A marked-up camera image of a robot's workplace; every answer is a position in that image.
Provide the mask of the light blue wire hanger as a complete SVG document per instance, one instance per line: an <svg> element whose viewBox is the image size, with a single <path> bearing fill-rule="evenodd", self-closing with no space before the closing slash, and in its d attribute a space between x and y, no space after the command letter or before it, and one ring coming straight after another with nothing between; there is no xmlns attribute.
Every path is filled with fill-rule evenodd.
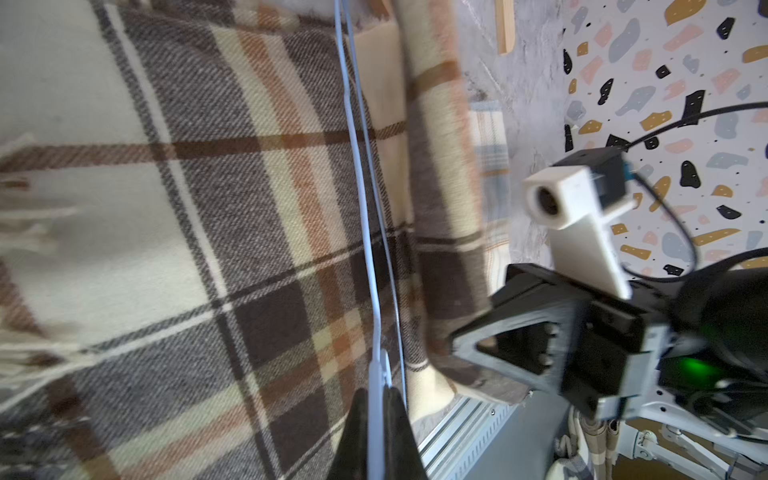
<svg viewBox="0 0 768 480"><path fill-rule="evenodd" d="M343 107L355 173L366 281L372 308L371 354L368 364L366 475L369 479L395 479L397 458L393 450L393 441L396 437L392 432L395 411L391 406L395 384L384 333L374 253L376 236L383 241L385 266L393 296L397 295L397 288L373 159L355 29L349 12L350 4L340 0L335 0L333 4L335 42L342 75Z"/></svg>

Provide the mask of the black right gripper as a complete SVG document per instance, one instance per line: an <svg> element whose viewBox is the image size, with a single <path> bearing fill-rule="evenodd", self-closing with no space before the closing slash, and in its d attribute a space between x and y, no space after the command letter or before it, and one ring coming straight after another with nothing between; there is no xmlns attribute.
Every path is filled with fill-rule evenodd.
<svg viewBox="0 0 768 480"><path fill-rule="evenodd" d="M569 277L512 264L492 310L455 332L453 354L558 394L590 420L636 417L656 384L671 326L655 309L594 299Z"/></svg>

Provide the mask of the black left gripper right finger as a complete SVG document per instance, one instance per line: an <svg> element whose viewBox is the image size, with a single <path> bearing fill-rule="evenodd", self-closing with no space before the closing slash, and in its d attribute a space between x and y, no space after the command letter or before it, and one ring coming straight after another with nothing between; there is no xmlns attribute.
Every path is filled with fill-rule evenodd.
<svg viewBox="0 0 768 480"><path fill-rule="evenodd" d="M400 391L387 387L384 392L384 478L387 480L427 480L411 423Z"/></svg>

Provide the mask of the brown plaid fringed scarf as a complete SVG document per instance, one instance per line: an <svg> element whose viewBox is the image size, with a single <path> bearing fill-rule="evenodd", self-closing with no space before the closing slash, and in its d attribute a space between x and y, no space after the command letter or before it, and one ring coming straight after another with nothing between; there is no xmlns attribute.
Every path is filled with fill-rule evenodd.
<svg viewBox="0 0 768 480"><path fill-rule="evenodd" d="M489 308L449 1L355 27L412 419L526 388L449 356ZM1 475L321 479L372 308L330 14L1 5Z"/></svg>

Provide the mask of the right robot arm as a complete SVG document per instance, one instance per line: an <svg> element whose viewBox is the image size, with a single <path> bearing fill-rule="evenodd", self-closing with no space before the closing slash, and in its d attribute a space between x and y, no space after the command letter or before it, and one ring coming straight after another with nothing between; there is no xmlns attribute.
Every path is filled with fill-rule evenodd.
<svg viewBox="0 0 768 480"><path fill-rule="evenodd" d="M767 469L763 249L686 277L633 280L619 299L512 265L492 309L451 338L454 356L566 399L582 428L619 428L616 454L693 478Z"/></svg>

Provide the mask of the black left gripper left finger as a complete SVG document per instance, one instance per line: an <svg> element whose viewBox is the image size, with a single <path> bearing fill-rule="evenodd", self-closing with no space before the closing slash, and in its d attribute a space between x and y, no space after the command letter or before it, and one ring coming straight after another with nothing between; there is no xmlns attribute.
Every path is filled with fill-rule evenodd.
<svg viewBox="0 0 768 480"><path fill-rule="evenodd" d="M367 478L368 391L358 389L344 423L344 429L331 463L328 480Z"/></svg>

